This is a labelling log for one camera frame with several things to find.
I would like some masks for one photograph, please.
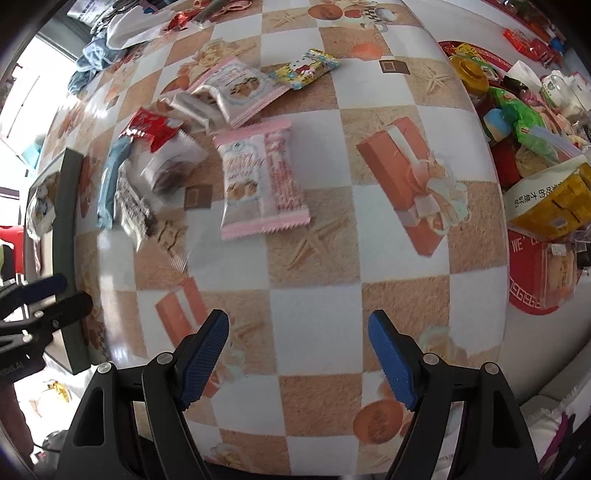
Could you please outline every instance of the metal bolt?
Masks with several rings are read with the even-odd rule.
[[[423,362],[427,365],[437,365],[439,363],[439,357],[434,353],[425,353],[423,355]]]
[[[97,368],[100,374],[105,374],[111,370],[111,363],[105,362],[104,364],[100,364],[99,368]]]
[[[497,366],[497,364],[493,364],[491,362],[488,362],[484,366],[484,370],[486,370],[486,372],[490,373],[491,375],[496,375],[499,372],[499,367]]]
[[[168,353],[168,352],[161,353],[160,355],[158,355],[158,358],[156,359],[156,361],[160,365],[166,365],[166,364],[169,364],[170,362],[173,361],[173,356],[171,353]]]

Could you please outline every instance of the green snack bag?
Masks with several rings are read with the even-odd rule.
[[[542,117],[538,112],[519,100],[511,92],[507,92],[501,88],[490,87],[489,93],[493,96],[500,108],[510,108],[517,114],[518,119],[513,123],[513,128],[515,130],[515,135],[517,136],[517,141],[521,145],[548,160],[558,160],[556,157],[556,151],[546,140],[530,135],[530,128],[534,125],[546,128],[544,120],[542,120]]]

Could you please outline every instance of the pink snack package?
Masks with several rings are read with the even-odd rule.
[[[236,128],[290,90],[266,73],[227,57],[201,75],[189,93],[209,94],[230,127]]]
[[[310,223],[291,171],[290,128],[274,119],[213,138],[224,171],[223,240]]]

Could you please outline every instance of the table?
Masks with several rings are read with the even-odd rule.
[[[180,191],[157,211],[162,225],[184,230],[186,253],[195,246],[188,276],[154,239],[134,252],[119,227],[96,228],[104,160],[140,106],[154,108],[162,91],[228,54],[268,72],[311,47],[342,65],[260,113],[293,123],[309,226],[222,241],[221,162],[196,135],[210,155],[187,185],[206,186],[211,207],[185,211]],[[462,84],[401,0],[255,0],[206,30],[140,46],[68,98],[41,166],[65,145],[86,155],[76,275],[95,301],[86,320],[93,361],[127,367],[172,350],[155,308],[166,296],[194,328],[214,307],[229,314],[215,382],[186,413],[212,462],[286,475],[386,471],[411,414],[393,399],[365,333],[374,309],[450,363],[498,359],[508,246],[491,154]],[[418,217],[421,201],[440,212]]]

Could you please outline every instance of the black cable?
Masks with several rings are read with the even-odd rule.
[[[35,442],[33,442],[33,445],[36,446],[37,448],[40,448],[41,450],[45,450],[46,452],[61,453],[61,450],[54,450],[53,448],[45,448],[45,447],[42,447],[41,445],[36,444]]]

